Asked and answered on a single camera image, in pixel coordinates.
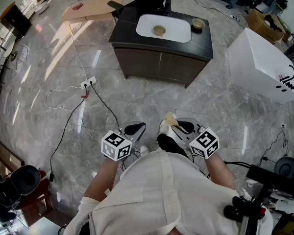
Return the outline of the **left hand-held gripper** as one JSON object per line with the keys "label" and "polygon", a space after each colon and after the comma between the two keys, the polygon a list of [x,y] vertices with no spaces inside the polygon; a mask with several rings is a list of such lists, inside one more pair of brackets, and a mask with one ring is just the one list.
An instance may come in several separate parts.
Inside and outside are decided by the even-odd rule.
{"label": "left hand-held gripper", "polygon": [[146,130],[146,124],[132,121],[122,124],[119,129],[108,131],[101,139],[101,152],[113,161],[120,161],[130,155],[133,144]]}

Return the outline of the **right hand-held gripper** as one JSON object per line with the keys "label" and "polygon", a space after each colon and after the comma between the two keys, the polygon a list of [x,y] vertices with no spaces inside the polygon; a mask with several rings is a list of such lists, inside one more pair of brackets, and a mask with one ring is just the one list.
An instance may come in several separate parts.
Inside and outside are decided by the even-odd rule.
{"label": "right hand-held gripper", "polygon": [[171,128],[191,154],[208,159],[219,149],[220,140],[211,128],[201,127],[193,118],[178,118],[176,121],[178,124]]}

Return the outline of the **beige scrubbing sponge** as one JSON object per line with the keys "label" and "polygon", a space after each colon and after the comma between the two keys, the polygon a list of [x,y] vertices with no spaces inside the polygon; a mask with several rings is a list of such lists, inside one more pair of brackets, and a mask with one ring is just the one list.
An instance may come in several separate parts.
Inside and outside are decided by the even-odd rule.
{"label": "beige scrubbing sponge", "polygon": [[178,123],[177,119],[175,118],[174,114],[171,113],[171,112],[168,112],[165,115],[164,124],[166,126],[174,127],[175,129],[179,130],[180,132],[182,132],[184,134],[189,134],[189,132],[187,132],[181,125],[179,125],[179,123]]}

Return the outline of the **person's left forearm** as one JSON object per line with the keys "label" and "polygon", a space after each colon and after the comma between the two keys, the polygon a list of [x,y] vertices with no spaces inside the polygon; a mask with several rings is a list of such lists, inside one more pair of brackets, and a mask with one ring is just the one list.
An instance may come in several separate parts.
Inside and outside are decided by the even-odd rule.
{"label": "person's left forearm", "polygon": [[118,162],[106,158],[86,189],[84,197],[89,197],[99,202],[106,198],[107,195],[105,192],[107,190],[112,190],[118,166]]}

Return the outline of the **person's right forearm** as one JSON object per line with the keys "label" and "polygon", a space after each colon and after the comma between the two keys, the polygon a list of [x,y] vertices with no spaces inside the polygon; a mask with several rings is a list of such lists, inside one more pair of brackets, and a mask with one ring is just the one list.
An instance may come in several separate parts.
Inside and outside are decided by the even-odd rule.
{"label": "person's right forearm", "polygon": [[235,177],[221,157],[214,153],[205,160],[211,181],[217,185],[235,190]]}

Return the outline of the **person's black trouser leg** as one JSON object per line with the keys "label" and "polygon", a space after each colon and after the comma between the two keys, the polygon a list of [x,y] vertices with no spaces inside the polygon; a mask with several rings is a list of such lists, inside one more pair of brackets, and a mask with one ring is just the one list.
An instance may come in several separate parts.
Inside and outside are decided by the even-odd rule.
{"label": "person's black trouser leg", "polygon": [[166,134],[161,133],[156,140],[162,150],[168,153],[180,154],[186,158],[188,157],[186,152],[175,142],[175,140]]}

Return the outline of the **person's white shirt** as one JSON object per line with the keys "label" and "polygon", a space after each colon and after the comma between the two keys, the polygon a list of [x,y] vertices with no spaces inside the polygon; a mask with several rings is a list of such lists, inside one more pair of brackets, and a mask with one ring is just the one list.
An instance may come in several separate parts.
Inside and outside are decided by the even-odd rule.
{"label": "person's white shirt", "polygon": [[188,158],[158,149],[141,157],[101,202],[83,197],[63,235],[239,235],[223,209],[238,193]]}

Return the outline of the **black equipment stand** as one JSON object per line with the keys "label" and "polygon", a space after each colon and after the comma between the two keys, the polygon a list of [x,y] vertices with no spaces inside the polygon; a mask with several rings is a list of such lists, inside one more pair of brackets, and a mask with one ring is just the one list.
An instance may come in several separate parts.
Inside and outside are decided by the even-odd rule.
{"label": "black equipment stand", "polygon": [[263,185],[288,193],[294,198],[293,179],[283,177],[255,165],[250,166],[246,177]]}

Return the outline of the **black waist-mounted device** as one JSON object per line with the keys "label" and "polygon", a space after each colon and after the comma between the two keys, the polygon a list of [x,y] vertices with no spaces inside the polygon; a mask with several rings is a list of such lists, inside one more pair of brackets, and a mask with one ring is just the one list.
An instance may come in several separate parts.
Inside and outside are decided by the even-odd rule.
{"label": "black waist-mounted device", "polygon": [[262,219],[265,217],[266,209],[262,207],[262,200],[252,197],[251,200],[245,199],[243,196],[234,196],[232,205],[227,205],[223,209],[223,214],[226,218],[243,222],[243,217],[256,217]]}

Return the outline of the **white sink basin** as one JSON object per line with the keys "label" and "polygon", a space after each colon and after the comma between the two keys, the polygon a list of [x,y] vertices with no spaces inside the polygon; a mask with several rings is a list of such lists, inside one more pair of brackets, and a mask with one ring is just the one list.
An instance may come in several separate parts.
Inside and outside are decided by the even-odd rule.
{"label": "white sink basin", "polygon": [[[166,29],[164,36],[156,36],[152,33],[155,25],[161,25]],[[136,33],[143,37],[169,40],[179,43],[187,43],[191,40],[191,25],[181,19],[153,14],[144,14],[139,18]]]}

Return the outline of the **red stool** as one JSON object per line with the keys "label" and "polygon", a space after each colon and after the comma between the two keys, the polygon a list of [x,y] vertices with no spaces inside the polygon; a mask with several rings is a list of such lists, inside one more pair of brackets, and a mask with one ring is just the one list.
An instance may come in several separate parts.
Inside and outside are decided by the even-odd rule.
{"label": "red stool", "polygon": [[50,200],[49,180],[46,173],[39,170],[42,177],[38,187],[28,195],[22,196],[17,206],[22,210],[28,226],[51,213],[54,208]]}

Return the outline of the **dark grey domed case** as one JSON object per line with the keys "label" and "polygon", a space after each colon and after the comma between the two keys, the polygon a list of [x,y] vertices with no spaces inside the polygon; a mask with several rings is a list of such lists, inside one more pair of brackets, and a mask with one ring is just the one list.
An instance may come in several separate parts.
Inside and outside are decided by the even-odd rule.
{"label": "dark grey domed case", "polygon": [[294,158],[280,158],[274,165],[274,173],[294,180]]}

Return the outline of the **black backpack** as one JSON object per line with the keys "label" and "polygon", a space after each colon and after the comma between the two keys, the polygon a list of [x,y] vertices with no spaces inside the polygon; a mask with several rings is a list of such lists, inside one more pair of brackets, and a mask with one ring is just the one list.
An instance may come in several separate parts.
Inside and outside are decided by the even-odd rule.
{"label": "black backpack", "polygon": [[34,192],[41,181],[41,174],[32,165],[24,165],[0,179],[0,222],[14,220],[13,212],[25,197]]}

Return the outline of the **black cloth bundle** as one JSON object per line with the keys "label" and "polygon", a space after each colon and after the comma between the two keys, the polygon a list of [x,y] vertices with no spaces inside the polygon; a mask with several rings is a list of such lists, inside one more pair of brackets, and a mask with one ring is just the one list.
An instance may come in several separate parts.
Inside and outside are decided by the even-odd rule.
{"label": "black cloth bundle", "polygon": [[274,19],[271,16],[271,14],[265,15],[264,22],[268,27],[272,28],[273,30],[278,30],[278,31],[282,32],[282,29],[277,26],[276,22],[274,21]]}

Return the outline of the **dark wooden cabinet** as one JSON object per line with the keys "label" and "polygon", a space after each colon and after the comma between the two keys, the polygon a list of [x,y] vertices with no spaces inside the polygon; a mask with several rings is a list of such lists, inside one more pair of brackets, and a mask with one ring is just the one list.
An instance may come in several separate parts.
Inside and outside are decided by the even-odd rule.
{"label": "dark wooden cabinet", "polygon": [[31,27],[30,20],[21,12],[15,2],[12,2],[1,14],[0,23],[12,34],[20,39],[25,36]]}

